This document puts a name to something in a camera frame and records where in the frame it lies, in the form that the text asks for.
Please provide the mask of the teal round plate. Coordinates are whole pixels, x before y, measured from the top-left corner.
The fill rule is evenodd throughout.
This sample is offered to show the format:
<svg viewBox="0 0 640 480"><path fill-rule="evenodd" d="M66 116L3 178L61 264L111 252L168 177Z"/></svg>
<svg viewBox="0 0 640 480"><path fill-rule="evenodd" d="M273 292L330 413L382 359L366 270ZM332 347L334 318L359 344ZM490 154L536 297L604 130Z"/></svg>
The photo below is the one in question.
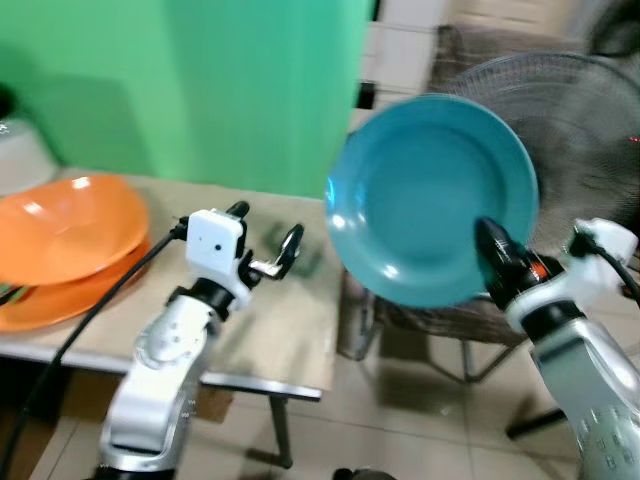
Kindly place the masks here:
<svg viewBox="0 0 640 480"><path fill-rule="evenodd" d="M530 152L480 102L426 93L349 134L326 175L326 228L347 273L413 308L483 293L475 227L489 218L529 241L541 195Z"/></svg>

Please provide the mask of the grey metal table leg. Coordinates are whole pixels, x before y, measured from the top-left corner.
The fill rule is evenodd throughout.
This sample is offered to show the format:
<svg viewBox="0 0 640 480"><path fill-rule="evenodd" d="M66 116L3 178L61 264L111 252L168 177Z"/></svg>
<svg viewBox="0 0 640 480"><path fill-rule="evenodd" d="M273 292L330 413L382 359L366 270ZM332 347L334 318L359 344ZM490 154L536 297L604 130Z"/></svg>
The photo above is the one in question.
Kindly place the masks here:
<svg viewBox="0 0 640 480"><path fill-rule="evenodd" d="M269 396L271 422L276 442L276 463L284 470L293 466L291 448L291 433L289 433L289 415L287 411L288 399L279 396Z"/></svg>

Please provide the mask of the white round appliance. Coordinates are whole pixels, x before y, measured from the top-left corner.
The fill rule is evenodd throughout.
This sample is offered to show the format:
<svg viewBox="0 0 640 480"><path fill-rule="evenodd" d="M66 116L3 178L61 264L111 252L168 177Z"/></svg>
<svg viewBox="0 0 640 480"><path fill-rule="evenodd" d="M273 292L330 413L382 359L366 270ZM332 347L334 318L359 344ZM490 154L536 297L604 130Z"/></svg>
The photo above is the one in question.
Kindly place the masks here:
<svg viewBox="0 0 640 480"><path fill-rule="evenodd" d="M56 178L59 165L17 93L0 84L0 197Z"/></svg>

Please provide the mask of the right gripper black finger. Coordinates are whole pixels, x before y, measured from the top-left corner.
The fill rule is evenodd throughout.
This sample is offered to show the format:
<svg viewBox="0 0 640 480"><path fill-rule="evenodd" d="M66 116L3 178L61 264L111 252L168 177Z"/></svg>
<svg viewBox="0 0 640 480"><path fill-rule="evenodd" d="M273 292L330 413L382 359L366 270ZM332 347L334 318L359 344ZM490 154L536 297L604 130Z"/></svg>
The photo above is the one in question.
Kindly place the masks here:
<svg viewBox="0 0 640 480"><path fill-rule="evenodd" d="M525 275L524 247L493 218L475 221L475 248L486 292L494 303L508 303L518 294Z"/></svg>

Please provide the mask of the green backdrop screen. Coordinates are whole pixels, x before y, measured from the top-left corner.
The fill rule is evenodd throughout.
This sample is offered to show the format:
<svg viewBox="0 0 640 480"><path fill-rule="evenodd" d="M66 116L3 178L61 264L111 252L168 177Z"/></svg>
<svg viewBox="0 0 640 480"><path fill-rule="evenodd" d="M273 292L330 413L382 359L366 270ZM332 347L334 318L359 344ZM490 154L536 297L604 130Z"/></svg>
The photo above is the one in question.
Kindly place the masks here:
<svg viewBox="0 0 640 480"><path fill-rule="evenodd" d="M0 86L65 166L323 196L375 0L0 0Z"/></svg>

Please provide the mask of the brown cardboard box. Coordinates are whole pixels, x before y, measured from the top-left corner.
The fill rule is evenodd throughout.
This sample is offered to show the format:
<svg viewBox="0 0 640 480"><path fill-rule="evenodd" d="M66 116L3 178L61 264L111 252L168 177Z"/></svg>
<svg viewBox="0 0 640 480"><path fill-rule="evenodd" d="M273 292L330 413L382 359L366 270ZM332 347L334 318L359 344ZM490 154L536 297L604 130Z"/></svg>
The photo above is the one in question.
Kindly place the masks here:
<svg viewBox="0 0 640 480"><path fill-rule="evenodd" d="M108 415L111 399L123 376L111 372L74 370L69 376L61 402L61 416L69 419L101 422ZM197 419L223 422L227 416L234 393L202 387L197 394Z"/></svg>

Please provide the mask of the black standing fan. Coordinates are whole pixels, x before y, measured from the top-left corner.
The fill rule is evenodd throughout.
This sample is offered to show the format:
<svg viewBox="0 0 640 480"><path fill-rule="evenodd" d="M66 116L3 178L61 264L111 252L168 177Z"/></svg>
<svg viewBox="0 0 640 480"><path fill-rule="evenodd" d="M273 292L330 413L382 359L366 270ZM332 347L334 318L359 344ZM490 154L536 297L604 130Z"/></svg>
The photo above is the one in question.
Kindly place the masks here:
<svg viewBox="0 0 640 480"><path fill-rule="evenodd" d="M620 68L576 52L521 52L434 90L479 102L524 143L540 197L532 250L556 255L577 220L637 232L640 86Z"/></svg>

